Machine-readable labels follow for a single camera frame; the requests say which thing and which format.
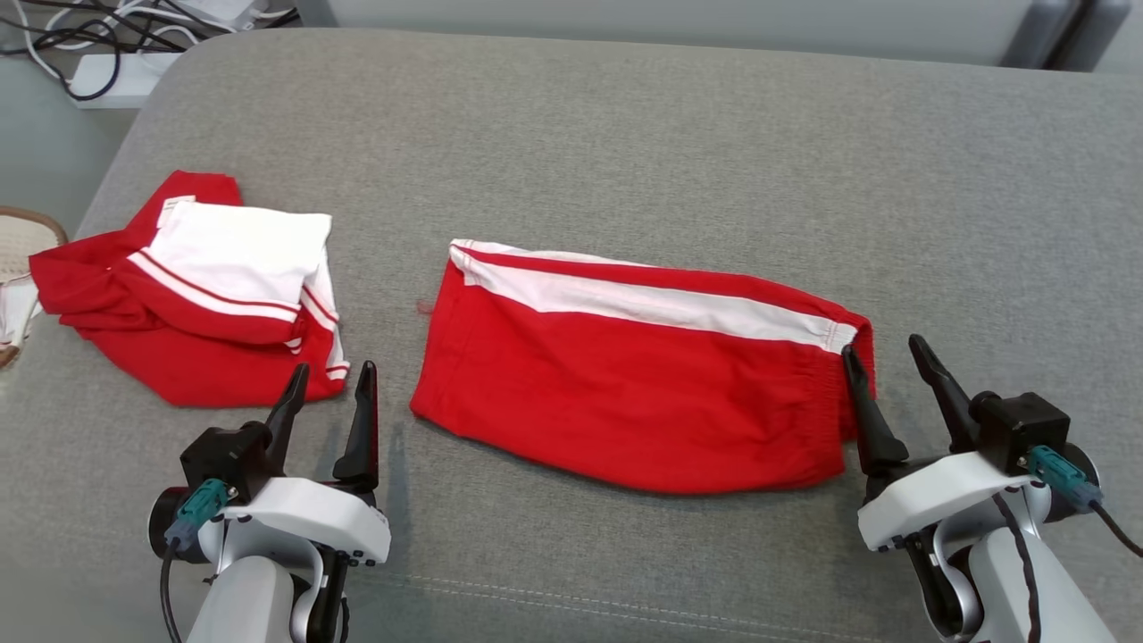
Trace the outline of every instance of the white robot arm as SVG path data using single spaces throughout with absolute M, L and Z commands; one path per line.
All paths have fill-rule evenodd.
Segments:
M 266 423 L 208 429 L 179 458 L 187 488 L 151 512 L 152 550 L 163 558 L 162 606 L 174 558 L 210 563 L 210 592 L 187 643 L 333 643 L 349 635 L 349 571 L 389 557 L 389 521 L 376 508 L 377 371 L 366 362 L 357 413 L 334 481 L 282 473 L 309 369 L 298 367 Z M 193 495 L 187 490 L 197 490 Z
M 844 352 L 869 476 L 857 512 L 866 547 L 909 553 L 929 621 L 948 643 L 1114 643 L 1039 536 L 1045 523 L 1090 511 L 1041 480 L 1052 479 L 1036 460 L 1039 449 L 1061 453 L 1097 491 L 1095 467 L 1066 442 L 1069 418 L 1036 394 L 985 392 L 969 402 L 924 338 L 909 346 L 940 403 L 951 455 L 909 460 L 856 354 Z

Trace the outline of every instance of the black cable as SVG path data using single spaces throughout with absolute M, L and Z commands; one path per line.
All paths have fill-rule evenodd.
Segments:
M 1100 519 L 1102 519 L 1104 524 L 1108 525 L 1108 529 L 1111 530 L 1111 533 L 1116 535 L 1116 538 L 1119 539 L 1119 542 L 1122 542 L 1124 546 L 1130 549 L 1132 553 L 1135 554 L 1136 556 L 1143 557 L 1143 547 L 1140 547 L 1138 545 L 1135 544 L 1134 540 L 1128 538 L 1124 529 L 1120 528 L 1118 523 L 1116 523 L 1116 521 L 1111 517 L 1111 514 L 1109 514 L 1108 511 L 1103 508 L 1103 505 L 1100 505 L 1098 500 L 1093 500 L 1092 503 L 1088 504 L 1088 506 L 1092 507 L 1092 509 L 1095 511 L 1096 514 L 1098 514 Z
M 1020 529 L 1016 516 L 1013 515 L 1008 504 L 999 493 L 992 495 L 992 501 L 1000 509 L 1004 522 L 1008 525 L 1008 531 L 1016 540 L 1016 553 L 1024 563 L 1024 584 L 1028 585 L 1028 620 L 1031 625 L 1028 628 L 1028 643 L 1040 643 L 1040 593 L 1036 587 L 1036 572 L 1032 570 L 1032 556 L 1028 553 L 1028 542 L 1024 541 L 1024 531 Z
M 226 31 L 225 29 L 222 29 L 219 26 L 215 26 L 213 24 L 203 22 L 202 18 L 200 18 L 200 17 L 195 16 L 194 14 L 187 11 L 186 9 L 184 9 L 183 7 L 181 7 L 178 5 L 178 2 L 175 2 L 174 0 L 161 0 L 161 1 L 162 1 L 162 3 L 169 6 L 171 9 L 174 9 L 174 10 L 178 11 L 179 14 L 183 14 L 184 16 L 186 16 L 187 19 L 190 19 L 192 22 L 195 22 L 195 23 L 198 23 L 199 25 L 201 25 L 201 26 L 203 26 L 206 29 L 213 29 L 215 31 L 223 31 L 223 32 Z
M 74 8 L 78 8 L 80 10 L 87 10 L 87 8 L 86 8 L 85 5 L 65 5 L 63 2 L 56 2 L 53 6 L 74 7 Z M 175 21 L 173 21 L 170 18 L 167 18 L 165 16 L 151 16 L 151 17 L 154 18 L 153 22 L 157 22 L 157 23 L 174 24 L 174 25 L 183 26 L 184 29 L 186 29 L 187 31 L 190 31 L 191 34 L 194 35 L 194 38 L 198 38 L 199 40 L 206 40 L 206 38 L 207 38 L 205 35 L 202 35 L 200 32 L 194 31 L 193 29 L 187 27 L 185 25 L 182 25 L 182 24 L 179 24 L 179 23 L 177 23 L 177 22 L 175 22 Z M 40 37 L 32 45 L 32 47 L 37 51 L 41 51 L 43 49 L 50 49 L 51 47 L 55 47 L 57 45 L 63 45 L 63 43 L 72 41 L 72 40 L 79 40 L 79 41 L 82 41 L 82 42 L 95 42 L 95 43 L 104 45 L 104 46 L 111 47 L 112 49 L 122 51 L 125 54 L 134 54 L 136 51 L 153 51 L 153 53 L 168 53 L 169 54 L 169 53 L 178 53 L 178 51 L 185 51 L 186 50 L 185 47 L 178 47 L 177 49 L 171 49 L 170 47 L 161 47 L 161 46 L 155 46 L 155 45 L 151 45 L 151 43 L 141 45 L 141 43 L 130 43 L 130 42 L 119 42 L 118 38 L 107 35 L 106 30 L 105 30 L 106 24 L 103 21 L 98 21 L 98 19 L 96 19 L 96 21 L 88 21 L 88 22 L 83 23 L 83 25 L 81 25 L 79 27 L 59 27 L 59 29 L 54 29 L 54 30 L 38 29 L 38 27 L 34 27 L 34 26 L 24 26 L 24 25 L 17 23 L 17 22 L 13 22 L 13 21 L 10 21 L 8 18 L 5 18 L 3 16 L 0 16 L 0 23 L 11 25 L 11 26 L 14 26 L 14 27 L 16 27 L 16 29 L 18 29 L 21 31 L 27 31 L 30 33 L 40 34 Z M 104 31 L 103 32 L 95 32 L 93 27 L 99 27 L 101 30 L 104 30 Z M 147 33 L 145 35 L 141 37 L 139 42 L 143 42 L 143 41 L 145 41 L 145 40 L 147 40 L 147 39 L 150 39 L 152 37 L 152 33 L 151 33 L 150 29 L 146 29 L 145 31 Z M 14 56 L 14 55 L 19 55 L 19 54 L 27 54 L 27 48 L 26 47 L 22 47 L 19 49 L 0 49 L 0 55 L 2 55 L 2 56 Z
M 175 549 L 178 547 L 178 538 L 170 539 L 167 545 L 167 553 L 162 555 L 162 571 L 159 572 L 159 602 L 162 606 L 162 622 L 167 626 L 167 634 L 171 643 L 183 643 L 183 637 L 178 635 L 178 625 L 175 622 L 175 611 L 170 609 L 170 563 L 175 560 Z
M 342 638 L 341 643 L 350 640 L 350 600 L 342 596 Z
M 158 7 L 159 0 L 151 0 L 151 8 L 157 9 Z M 151 31 L 152 26 L 154 26 L 154 14 L 147 14 L 146 22 L 143 23 L 143 31 Z M 136 45 L 145 45 L 147 38 L 146 35 L 139 35 L 139 41 Z
M 289 13 L 287 13 L 286 15 L 283 15 L 281 17 L 274 18 L 274 21 L 272 23 L 267 24 L 266 26 L 264 26 L 262 29 L 278 29 L 280 26 L 288 25 L 289 23 L 298 19 L 299 17 L 302 17 L 302 16 L 301 16 L 301 14 L 297 13 L 297 9 L 290 9 Z
M 176 43 L 171 42 L 170 40 L 167 40 L 166 38 L 161 37 L 161 35 L 155 35 L 153 33 L 147 33 L 146 31 L 143 31 L 143 27 L 141 27 L 139 25 L 137 25 L 137 24 L 128 21 L 123 16 L 120 16 L 119 14 L 115 13 L 114 9 L 112 9 L 111 7 L 107 7 L 106 5 L 104 5 L 102 2 L 102 0 L 88 0 L 88 2 L 90 2 L 90 5 L 72 5 L 70 2 L 56 2 L 55 0 L 19 0 L 19 1 L 23 2 L 23 3 L 25 3 L 25 5 L 38 5 L 38 6 L 41 6 L 41 7 L 62 7 L 62 8 L 65 8 L 65 9 L 75 9 L 77 7 L 79 7 L 79 8 L 83 8 L 83 9 L 90 9 L 93 11 L 99 11 L 102 14 L 106 14 L 109 17 L 111 17 L 112 19 L 114 19 L 117 23 L 126 26 L 127 29 L 134 31 L 135 33 L 138 33 L 141 35 L 146 35 L 147 38 L 154 40 L 155 42 L 161 42 L 162 45 L 166 45 L 167 47 L 170 47 L 171 49 L 175 49 L 176 51 L 185 51 L 186 50 L 186 47 L 183 47 L 181 45 L 176 45 Z M 109 27 L 107 31 L 113 31 L 112 29 L 110 29 L 110 25 L 105 25 L 105 26 Z

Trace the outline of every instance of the gray upholstery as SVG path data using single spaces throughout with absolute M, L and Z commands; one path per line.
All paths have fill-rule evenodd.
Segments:
M 417 304 L 454 236 L 790 283 L 872 319 L 914 456 L 948 444 L 905 347 L 919 332 L 970 394 L 1036 391 L 1071 415 L 1143 535 L 1141 104 L 1119 77 L 259 32 L 170 70 L 81 233 L 120 227 L 178 168 L 334 216 L 346 351 L 381 370 L 394 529 L 389 564 L 352 573 L 351 641 L 929 641 L 906 556 L 862 546 L 852 445 L 847 474 L 785 493 L 661 498 L 545 469 L 413 419 Z M 0 416 L 7 564 L 115 610 L 96 640 L 162 640 L 150 504 L 203 428 L 264 411 L 171 409 L 53 319 L 24 360 Z M 288 469 L 328 473 L 351 413 L 307 407 Z M 1045 532 L 1119 640 L 1143 641 L 1137 562 L 1093 517 Z M 184 633 L 206 573 L 176 569 Z

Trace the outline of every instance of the gray cushion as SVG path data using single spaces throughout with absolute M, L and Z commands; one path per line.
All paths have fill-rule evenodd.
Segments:
M 394 530 L 389 564 L 351 576 L 351 640 L 927 641 L 906 556 L 862 546 L 852 445 L 816 489 L 712 498 L 525 463 L 410 416 L 418 302 L 454 236 L 785 282 L 872 319 L 882 407 L 914 456 L 948 445 L 905 347 L 919 332 L 969 394 L 1036 391 L 1071 415 L 1109 508 L 1143 536 L 1141 104 L 1122 77 L 259 32 L 170 70 L 81 232 L 120 227 L 179 168 L 334 216 L 346 351 L 381 370 Z M 97 638 L 161 640 L 150 505 L 203 428 L 264 410 L 171 409 L 53 319 L 5 405 L 9 565 L 117 610 Z M 323 477 L 351 413 L 307 407 L 288 469 Z M 1044 531 L 1120 641 L 1141 641 L 1136 562 L 1093 517 Z M 176 569 L 184 634 L 207 573 Z

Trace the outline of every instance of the power strip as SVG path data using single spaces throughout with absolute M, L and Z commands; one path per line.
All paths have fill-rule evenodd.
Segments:
M 83 110 L 142 107 L 163 72 L 178 56 L 182 54 L 122 54 L 119 77 L 111 89 L 93 101 L 77 101 L 75 106 Z M 81 96 L 95 94 L 107 83 L 114 69 L 114 54 L 87 54 L 80 58 L 75 75 L 72 77 L 72 91 Z
M 270 0 L 176 0 L 189 14 L 222 23 L 238 31 L 254 27 L 254 21 L 270 7 Z

